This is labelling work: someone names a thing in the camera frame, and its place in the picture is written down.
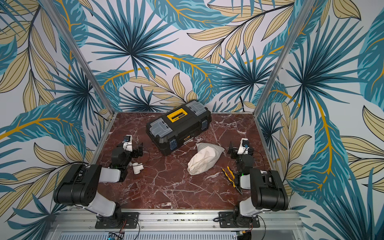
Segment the cream cloth drawstring bag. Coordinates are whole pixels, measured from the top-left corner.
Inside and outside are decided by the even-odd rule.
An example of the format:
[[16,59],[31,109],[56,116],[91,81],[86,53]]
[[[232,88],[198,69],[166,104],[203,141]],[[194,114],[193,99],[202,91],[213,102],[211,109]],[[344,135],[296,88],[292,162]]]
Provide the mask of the cream cloth drawstring bag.
[[197,143],[196,146],[198,152],[188,163],[188,172],[192,176],[202,174],[211,169],[225,150],[221,146],[209,143]]

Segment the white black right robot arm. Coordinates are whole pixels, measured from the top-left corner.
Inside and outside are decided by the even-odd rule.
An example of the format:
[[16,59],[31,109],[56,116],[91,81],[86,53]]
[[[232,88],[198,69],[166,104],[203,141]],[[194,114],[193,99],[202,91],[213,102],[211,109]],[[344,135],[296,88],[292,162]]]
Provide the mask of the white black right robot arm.
[[236,162],[237,172],[230,167],[222,169],[226,178],[241,195],[250,191],[248,199],[238,202],[231,214],[224,217],[236,227],[252,224],[258,214],[265,211],[288,209],[288,194],[278,171],[263,171],[255,167],[255,150],[248,139],[243,138],[238,148],[230,143],[228,155]]

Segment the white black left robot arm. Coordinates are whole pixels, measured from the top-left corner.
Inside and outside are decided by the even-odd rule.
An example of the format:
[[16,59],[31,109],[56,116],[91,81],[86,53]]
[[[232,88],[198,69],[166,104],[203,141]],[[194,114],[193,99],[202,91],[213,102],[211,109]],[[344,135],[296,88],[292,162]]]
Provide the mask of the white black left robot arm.
[[119,219],[120,205],[98,192],[100,183],[122,183],[132,159],[143,155],[143,144],[133,149],[128,142],[119,144],[111,155],[109,167],[74,164],[54,191],[57,204],[86,209],[98,218]]

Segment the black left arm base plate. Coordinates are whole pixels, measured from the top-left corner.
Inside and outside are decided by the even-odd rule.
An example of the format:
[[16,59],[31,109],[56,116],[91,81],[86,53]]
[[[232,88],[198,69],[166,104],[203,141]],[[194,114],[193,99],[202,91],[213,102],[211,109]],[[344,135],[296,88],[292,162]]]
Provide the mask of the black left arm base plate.
[[95,229],[136,229],[139,212],[123,212],[111,217],[97,217]]

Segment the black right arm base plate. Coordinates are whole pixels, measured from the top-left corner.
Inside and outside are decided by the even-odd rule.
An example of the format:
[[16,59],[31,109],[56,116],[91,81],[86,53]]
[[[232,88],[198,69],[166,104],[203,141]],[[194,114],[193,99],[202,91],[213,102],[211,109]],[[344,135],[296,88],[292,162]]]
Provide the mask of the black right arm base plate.
[[256,218],[244,217],[235,212],[219,212],[213,219],[220,224],[220,228],[259,228],[260,222]]

